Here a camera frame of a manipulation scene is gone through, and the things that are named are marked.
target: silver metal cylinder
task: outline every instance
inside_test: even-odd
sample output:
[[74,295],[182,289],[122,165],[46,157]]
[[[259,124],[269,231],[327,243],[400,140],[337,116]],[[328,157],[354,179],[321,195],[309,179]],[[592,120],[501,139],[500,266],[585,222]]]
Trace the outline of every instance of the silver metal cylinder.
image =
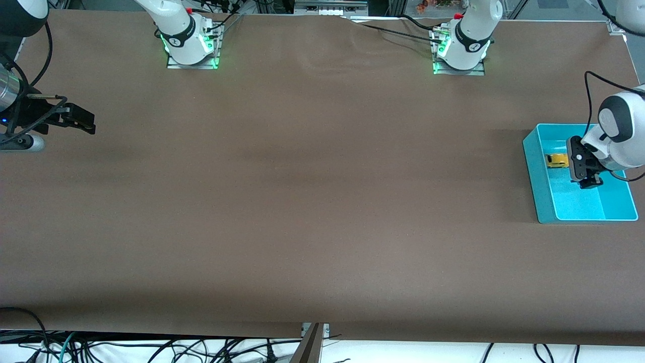
[[0,67],[0,112],[6,110],[20,93],[20,80],[13,72]]

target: table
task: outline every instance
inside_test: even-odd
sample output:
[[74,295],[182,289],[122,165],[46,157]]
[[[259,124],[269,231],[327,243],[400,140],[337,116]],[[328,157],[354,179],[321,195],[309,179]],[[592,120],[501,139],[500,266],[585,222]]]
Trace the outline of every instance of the table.
[[[38,87],[97,134],[1,156],[1,305],[48,329],[645,342],[645,223],[537,223],[522,152],[586,122],[585,70],[636,85],[604,23],[503,21],[484,77],[339,17],[245,17],[213,71],[165,69],[145,13],[50,24]],[[40,32],[19,64],[45,56]]]

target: turquoise plastic container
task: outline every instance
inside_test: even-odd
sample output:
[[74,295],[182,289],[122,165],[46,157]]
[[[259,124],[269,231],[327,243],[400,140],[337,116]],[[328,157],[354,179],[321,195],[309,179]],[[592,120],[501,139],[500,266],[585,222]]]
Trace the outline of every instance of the turquoise plastic container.
[[524,154],[540,223],[613,223],[639,219],[629,183],[602,172],[604,184],[580,189],[568,168],[547,168],[545,154],[566,154],[566,140],[585,125],[540,123],[524,139]]

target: teal cable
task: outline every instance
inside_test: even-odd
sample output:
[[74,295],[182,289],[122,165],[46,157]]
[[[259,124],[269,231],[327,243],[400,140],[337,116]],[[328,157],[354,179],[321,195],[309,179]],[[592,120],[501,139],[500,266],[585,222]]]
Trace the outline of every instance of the teal cable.
[[70,340],[72,339],[72,336],[76,333],[75,331],[71,332],[68,336],[67,339],[65,339],[65,343],[63,343],[63,347],[61,348],[61,355],[58,357],[58,363],[63,363],[63,357],[65,356],[65,351],[67,350],[67,345],[70,343]]

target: white floor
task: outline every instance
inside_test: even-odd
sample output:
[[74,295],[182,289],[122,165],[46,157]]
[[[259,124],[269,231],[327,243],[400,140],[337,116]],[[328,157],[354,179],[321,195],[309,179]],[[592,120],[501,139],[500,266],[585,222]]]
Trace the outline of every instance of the white floor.
[[[190,345],[194,340],[182,341],[182,344]],[[235,351],[259,346],[266,341],[262,339],[249,339],[236,347]],[[142,342],[121,342],[123,344],[139,344]],[[158,341],[147,341],[144,343],[159,344]],[[223,345],[223,340],[209,340],[208,351],[213,354]],[[405,363],[481,363],[484,351],[488,346],[486,343],[433,343],[433,342],[377,342],[358,340],[328,340],[322,349],[321,363],[338,363],[350,359],[349,363],[380,363],[380,362],[405,362]],[[277,357],[284,357],[292,354],[297,344],[281,344],[274,346]],[[573,362],[574,346],[549,345],[553,353],[554,363]],[[52,346],[58,351],[60,347]],[[195,347],[198,351],[204,351],[201,344]],[[104,363],[147,363],[150,356],[157,350],[155,347],[115,347],[99,346],[92,349],[97,358]],[[16,363],[26,361],[34,351],[19,347],[15,344],[0,344],[0,363]],[[546,352],[541,348],[540,352],[548,362]],[[260,353],[249,353],[236,358],[234,363],[259,363],[264,357]],[[166,349],[158,355],[153,363],[171,362],[173,353]],[[37,363],[44,363],[43,355]],[[539,360],[533,353],[532,344],[496,344],[493,346],[487,363],[505,362],[535,362]],[[643,363],[645,362],[645,347],[612,347],[612,346],[582,346],[578,359],[579,363]],[[200,363],[195,357],[183,356],[179,363]]]

